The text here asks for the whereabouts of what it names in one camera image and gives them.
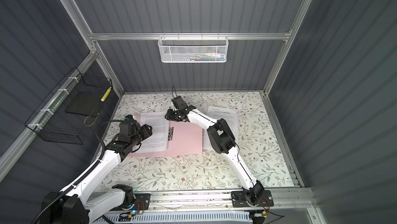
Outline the pink file folder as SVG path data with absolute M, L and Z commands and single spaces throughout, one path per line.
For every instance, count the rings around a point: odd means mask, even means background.
M 203 130 L 190 122 L 169 121 L 169 128 L 174 127 L 173 139 L 168 142 L 164 152 L 138 154 L 130 153 L 129 157 L 173 157 L 179 155 L 199 154 L 203 150 Z

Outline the white printed paper sheet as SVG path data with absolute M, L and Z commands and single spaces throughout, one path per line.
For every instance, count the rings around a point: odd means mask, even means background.
M 147 124 L 152 127 L 152 135 L 142 141 L 138 154 L 164 152 L 168 149 L 169 124 L 165 118 L 165 112 L 150 112 L 137 115 L 141 126 Z

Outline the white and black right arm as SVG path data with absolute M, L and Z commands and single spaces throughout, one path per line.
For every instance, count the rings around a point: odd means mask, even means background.
M 203 114 L 195 106 L 188 105 L 181 96 L 174 97 L 172 104 L 174 108 L 166 112 L 165 119 L 174 122 L 190 122 L 206 130 L 214 151 L 223 155 L 237 173 L 247 203 L 250 206 L 261 205 L 265 189 L 240 156 L 240 148 L 227 121 Z

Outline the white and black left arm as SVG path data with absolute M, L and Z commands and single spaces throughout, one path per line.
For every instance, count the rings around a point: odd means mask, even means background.
M 140 125 L 132 115 L 117 120 L 120 131 L 109 144 L 100 139 L 99 157 L 75 180 L 58 193 L 48 193 L 42 201 L 41 211 L 33 224 L 91 224 L 105 214 L 120 207 L 124 211 L 138 212 L 141 204 L 136 200 L 131 186 L 117 184 L 104 195 L 89 197 L 103 179 L 130 153 L 138 151 L 142 142 L 153 134 L 150 125 Z

